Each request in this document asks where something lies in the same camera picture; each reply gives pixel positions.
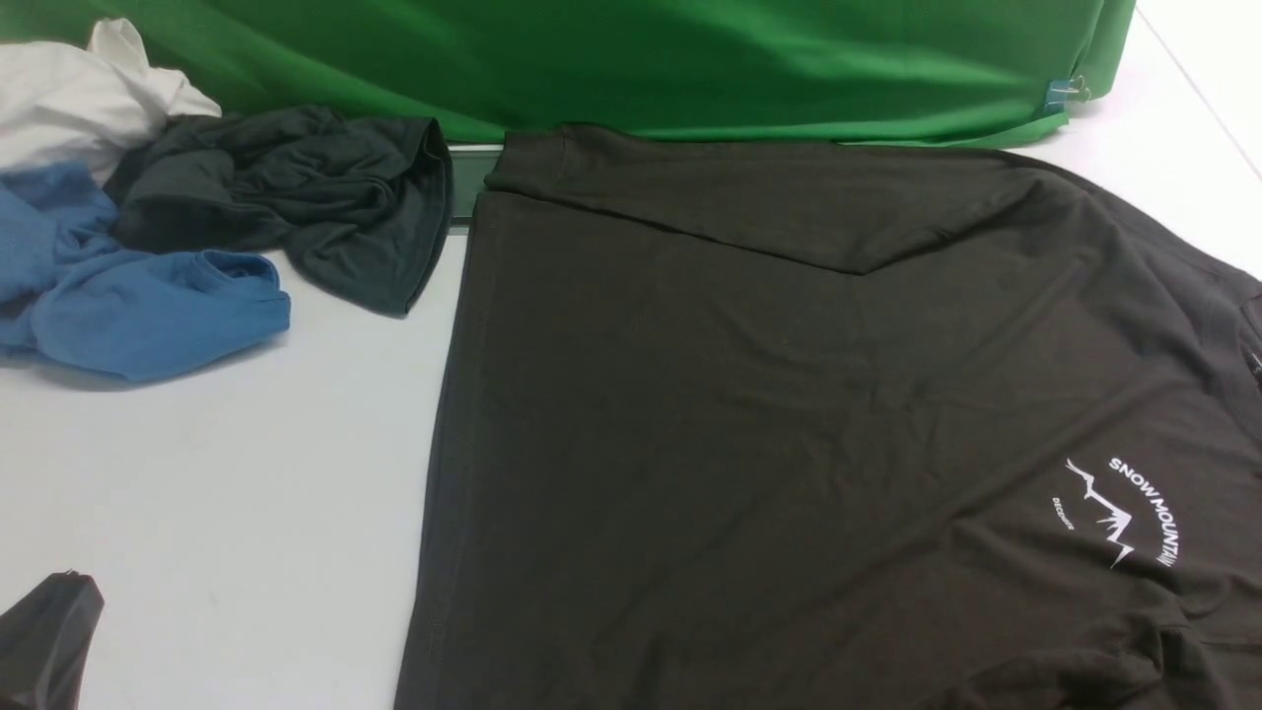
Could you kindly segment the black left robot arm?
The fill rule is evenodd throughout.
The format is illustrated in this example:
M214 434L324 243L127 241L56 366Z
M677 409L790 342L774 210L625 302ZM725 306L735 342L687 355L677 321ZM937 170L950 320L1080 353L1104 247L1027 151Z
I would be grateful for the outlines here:
M50 574L1 615L1 707L77 709L103 595L90 575Z

